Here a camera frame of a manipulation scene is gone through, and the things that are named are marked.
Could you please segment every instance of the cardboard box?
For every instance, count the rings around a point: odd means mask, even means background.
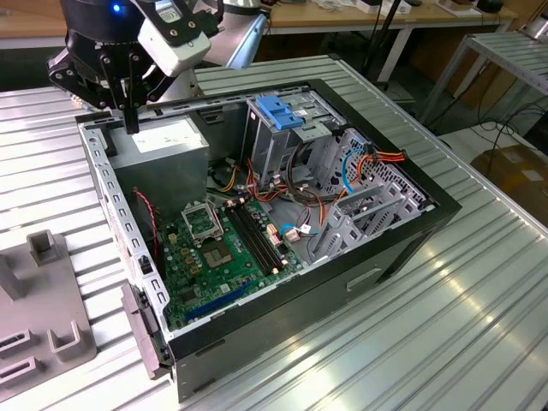
[[[485,176],[491,150],[472,161]],[[548,164],[525,146],[497,149],[487,176],[517,204],[548,227]]]

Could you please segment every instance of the yellow wire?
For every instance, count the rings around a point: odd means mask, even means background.
[[[230,177],[229,183],[225,187],[221,188],[219,191],[226,193],[227,191],[232,189],[236,181],[236,171],[238,171],[238,168],[234,167],[234,169],[232,170],[232,177]]]

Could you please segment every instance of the aluminum table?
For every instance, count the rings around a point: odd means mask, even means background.
[[[395,277],[210,385],[186,409],[544,407],[546,228],[343,61],[310,57],[198,77],[207,93],[321,78],[463,208]],[[125,274],[74,125],[79,111],[43,88],[0,94],[0,113],[0,248],[43,228],[63,233],[98,345],[94,360],[2,411],[178,409],[168,378],[146,376],[122,310]]]
[[[456,95],[468,88],[486,61],[495,63],[501,69],[513,74],[518,80],[544,95],[548,94],[547,43],[540,43],[518,32],[467,35],[462,39],[436,86],[428,96],[425,110],[420,116],[420,122],[423,124],[436,107],[439,96],[444,92],[447,83],[458,69],[468,50],[477,51],[479,58],[456,90]]]

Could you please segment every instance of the workbench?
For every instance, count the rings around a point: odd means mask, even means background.
[[[548,231],[341,60],[200,70],[205,93],[320,78],[462,204],[394,277],[183,404],[225,409],[531,409],[548,401]],[[65,235],[97,357],[2,410],[175,410],[140,360],[126,275],[80,144],[51,87],[0,94],[0,244]]]
[[[496,26],[497,32],[505,32],[517,17],[506,8],[498,14],[457,17],[438,7],[434,0],[423,1],[408,15],[394,17],[390,29],[399,32],[378,81],[388,81],[415,28]],[[376,20],[376,13],[363,13],[354,7],[329,12],[310,1],[306,4],[278,3],[272,7],[265,34],[371,31]],[[379,25],[383,22],[381,15]],[[14,11],[11,16],[0,17],[0,49],[64,46],[65,30],[64,21],[60,19]]]
[[[462,39],[455,54],[439,76],[436,86],[430,92],[425,109],[420,116],[420,122],[423,124],[437,107],[439,96],[444,92],[447,83],[469,50],[476,51],[479,57],[458,87],[456,96],[468,89],[481,67],[487,62],[495,63],[524,83],[514,97],[515,104],[510,107],[521,104],[521,99],[529,87],[548,95],[548,44],[531,39],[519,32],[468,35]]]

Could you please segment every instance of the blue cable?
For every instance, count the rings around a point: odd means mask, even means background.
[[[353,193],[354,190],[350,187],[350,184],[348,183],[348,178],[346,177],[346,162],[348,161],[348,159],[350,158],[350,156],[352,154],[354,154],[355,152],[363,152],[363,149],[361,148],[355,148],[354,150],[352,150],[351,152],[349,152],[346,157],[344,158],[344,160],[342,161],[342,184],[344,184],[344,187],[347,189],[347,191],[349,193]]]
[[[291,225],[291,224],[284,224],[282,227],[280,227],[280,234],[283,235],[283,232],[286,229],[297,229],[297,228],[294,225]],[[308,234],[309,235],[317,235],[318,233],[308,233]]]
[[[284,224],[282,227],[280,227],[280,234],[283,235],[283,232],[286,229],[293,229],[295,226],[291,224]]]

